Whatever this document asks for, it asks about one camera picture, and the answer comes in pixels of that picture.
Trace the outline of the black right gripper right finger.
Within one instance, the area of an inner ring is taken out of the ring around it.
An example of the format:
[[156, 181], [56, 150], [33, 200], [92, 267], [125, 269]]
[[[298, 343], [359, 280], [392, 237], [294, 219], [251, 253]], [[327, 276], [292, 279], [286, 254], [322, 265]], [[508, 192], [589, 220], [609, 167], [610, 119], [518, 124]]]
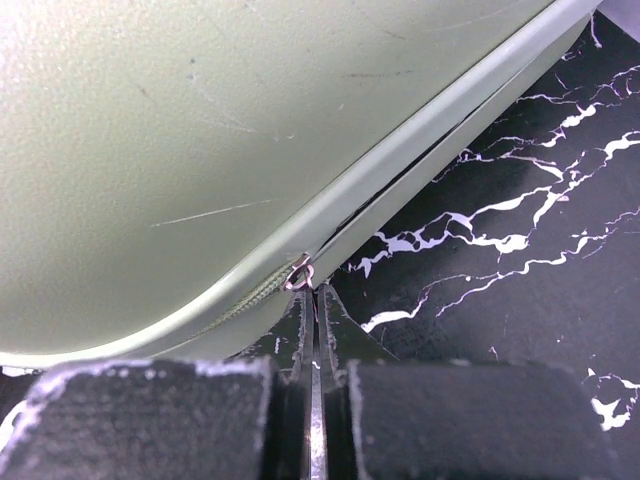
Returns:
[[567, 369], [348, 353], [359, 326], [332, 287], [317, 302], [329, 478], [624, 477]]

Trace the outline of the green hard-shell suitcase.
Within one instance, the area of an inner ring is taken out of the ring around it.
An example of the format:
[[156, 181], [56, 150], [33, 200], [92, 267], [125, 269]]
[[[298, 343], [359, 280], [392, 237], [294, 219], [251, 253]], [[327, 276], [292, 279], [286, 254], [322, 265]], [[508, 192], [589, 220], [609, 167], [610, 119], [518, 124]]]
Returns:
[[563, 56], [594, 1], [5, 1], [1, 362], [219, 359]]

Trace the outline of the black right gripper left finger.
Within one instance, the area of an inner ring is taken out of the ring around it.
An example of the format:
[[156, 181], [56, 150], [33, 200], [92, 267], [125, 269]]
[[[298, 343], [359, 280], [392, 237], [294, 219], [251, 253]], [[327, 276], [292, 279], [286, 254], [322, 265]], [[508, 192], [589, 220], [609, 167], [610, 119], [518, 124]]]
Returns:
[[312, 293], [296, 293], [292, 366], [102, 360], [40, 375], [4, 422], [5, 479], [305, 479]]

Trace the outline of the silver zipper pull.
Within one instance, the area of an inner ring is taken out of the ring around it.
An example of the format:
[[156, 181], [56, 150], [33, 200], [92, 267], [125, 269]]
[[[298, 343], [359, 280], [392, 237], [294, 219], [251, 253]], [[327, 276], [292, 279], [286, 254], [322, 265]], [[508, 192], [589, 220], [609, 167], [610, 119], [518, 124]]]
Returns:
[[315, 269], [309, 253], [303, 253], [290, 267], [282, 284], [283, 291], [297, 292], [313, 288]]

